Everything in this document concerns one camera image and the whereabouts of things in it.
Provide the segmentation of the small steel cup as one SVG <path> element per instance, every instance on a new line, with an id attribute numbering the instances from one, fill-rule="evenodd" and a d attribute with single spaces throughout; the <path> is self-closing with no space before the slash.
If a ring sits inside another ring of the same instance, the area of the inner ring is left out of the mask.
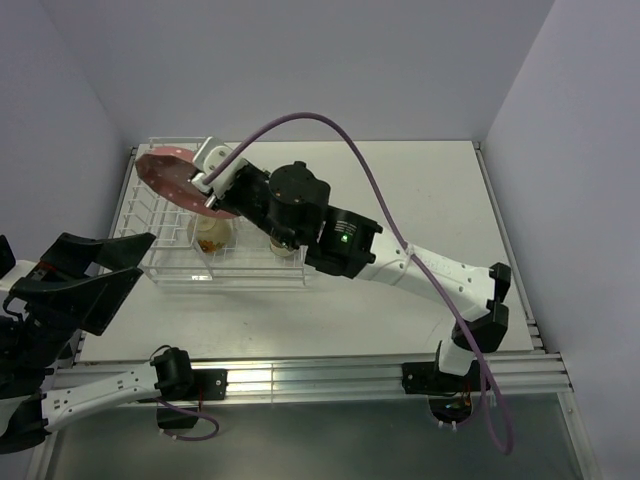
<path id="1" fill-rule="evenodd" d="M 274 255 L 281 258 L 287 258 L 295 253 L 294 249 L 286 247 L 274 239 L 270 240 L 270 249 Z"/>

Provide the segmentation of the beige bowl with flower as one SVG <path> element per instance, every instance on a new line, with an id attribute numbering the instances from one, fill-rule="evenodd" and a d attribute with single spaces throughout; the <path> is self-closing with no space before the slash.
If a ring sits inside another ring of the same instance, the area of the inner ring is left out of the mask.
<path id="1" fill-rule="evenodd" d="M 227 219 L 196 215 L 187 225 L 187 239 L 204 254 L 222 250 L 231 237 L 232 224 Z"/>

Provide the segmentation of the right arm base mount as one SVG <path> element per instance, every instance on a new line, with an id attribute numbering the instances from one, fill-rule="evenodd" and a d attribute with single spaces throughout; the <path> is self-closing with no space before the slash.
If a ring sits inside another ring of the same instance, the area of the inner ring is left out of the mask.
<path id="1" fill-rule="evenodd" d="M 435 362 L 406 362 L 401 365 L 401 385 L 407 395 L 422 395 L 429 398 L 432 415 L 444 423 L 462 422 L 473 413 L 472 393 L 488 392 L 487 380 L 481 381 L 477 361 L 471 363 L 464 376 L 442 373 Z"/>

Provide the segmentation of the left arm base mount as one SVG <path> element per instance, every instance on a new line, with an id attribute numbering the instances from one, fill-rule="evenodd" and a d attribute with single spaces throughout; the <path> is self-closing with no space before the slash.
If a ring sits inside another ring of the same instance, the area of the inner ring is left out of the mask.
<path id="1" fill-rule="evenodd" d="M 205 414 L 207 402 L 226 397 L 228 371 L 222 368 L 196 369 L 194 382 L 177 397 L 162 398 L 156 405 L 156 424 L 163 433 L 187 436 Z"/>

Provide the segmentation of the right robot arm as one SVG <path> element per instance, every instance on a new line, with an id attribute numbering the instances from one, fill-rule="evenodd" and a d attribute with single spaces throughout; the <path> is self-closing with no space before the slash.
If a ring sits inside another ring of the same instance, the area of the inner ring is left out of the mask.
<path id="1" fill-rule="evenodd" d="M 416 247 L 376 221 L 329 203 L 329 185 L 296 161 L 266 173 L 241 159 L 211 183 L 216 209 L 237 213 L 285 250 L 304 248 L 306 265 L 329 276 L 377 282 L 456 308 L 438 343 L 435 383 L 452 390 L 479 353 L 492 353 L 508 330 L 505 297 L 512 270 L 475 267 Z"/>

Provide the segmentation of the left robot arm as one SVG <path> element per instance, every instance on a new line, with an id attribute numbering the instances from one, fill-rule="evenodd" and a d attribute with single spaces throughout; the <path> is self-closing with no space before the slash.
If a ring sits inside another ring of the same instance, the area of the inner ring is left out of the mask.
<path id="1" fill-rule="evenodd" d="M 123 404 L 191 394 L 191 360 L 176 347 L 119 370 L 62 370 L 80 334 L 105 333 L 155 240 L 151 233 L 107 239 L 63 233 L 34 262 L 17 259 L 1 241 L 2 453 L 34 448 L 74 421 Z"/>

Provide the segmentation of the pink dotted plate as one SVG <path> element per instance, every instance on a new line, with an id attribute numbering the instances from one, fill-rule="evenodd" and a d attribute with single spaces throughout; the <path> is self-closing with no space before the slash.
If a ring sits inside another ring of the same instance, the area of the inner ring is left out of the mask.
<path id="1" fill-rule="evenodd" d="M 205 207 L 206 196 L 190 183 L 197 173 L 194 158 L 195 152 L 185 147 L 154 147 L 135 161 L 135 169 L 152 191 L 184 210 L 210 218 L 236 218 L 233 213 Z"/>

